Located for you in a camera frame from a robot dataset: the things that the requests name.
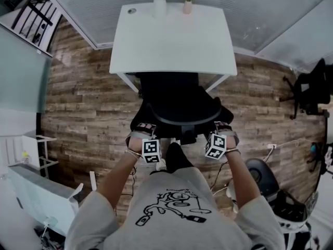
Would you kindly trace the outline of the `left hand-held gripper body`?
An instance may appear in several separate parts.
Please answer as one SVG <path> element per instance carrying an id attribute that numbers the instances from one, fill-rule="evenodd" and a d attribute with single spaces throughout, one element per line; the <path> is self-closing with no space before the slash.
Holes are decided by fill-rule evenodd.
<path id="1" fill-rule="evenodd" d="M 127 148 L 127 152 L 131 153 L 137 158 L 142 158 L 143 161 L 147 164 L 156 164 L 161 161 L 161 149 L 160 142 L 158 139 L 155 139 L 155 135 L 149 139 L 142 140 L 142 152 L 136 153 Z"/>

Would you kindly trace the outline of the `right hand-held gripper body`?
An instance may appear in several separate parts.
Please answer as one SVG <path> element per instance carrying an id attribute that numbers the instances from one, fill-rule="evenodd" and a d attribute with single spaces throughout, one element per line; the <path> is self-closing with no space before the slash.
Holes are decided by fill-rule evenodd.
<path id="1" fill-rule="evenodd" d="M 222 131 L 220 133 L 210 133 L 206 135 L 205 156 L 211 159 L 221 159 L 227 152 L 227 137 L 233 136 L 236 146 L 238 145 L 238 135 L 234 131 Z"/>

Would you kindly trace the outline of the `person's right hand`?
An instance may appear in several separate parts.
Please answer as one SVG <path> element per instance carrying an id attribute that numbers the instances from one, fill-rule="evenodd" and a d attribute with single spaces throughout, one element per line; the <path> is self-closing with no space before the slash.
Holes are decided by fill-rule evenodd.
<path id="1" fill-rule="evenodd" d="M 226 136 L 226 149 L 235 148 L 237 146 L 237 139 L 231 126 L 224 122 L 215 122 L 214 124 L 217 128 L 218 135 Z"/>

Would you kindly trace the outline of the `person's left hand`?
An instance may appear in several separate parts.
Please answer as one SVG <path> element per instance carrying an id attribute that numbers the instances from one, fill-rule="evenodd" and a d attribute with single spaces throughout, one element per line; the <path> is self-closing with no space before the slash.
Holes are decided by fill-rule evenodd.
<path id="1" fill-rule="evenodd" d="M 140 123 L 126 138 L 128 149 L 136 152 L 142 152 L 142 140 L 151 139 L 155 132 L 156 126 L 149 123 Z"/>

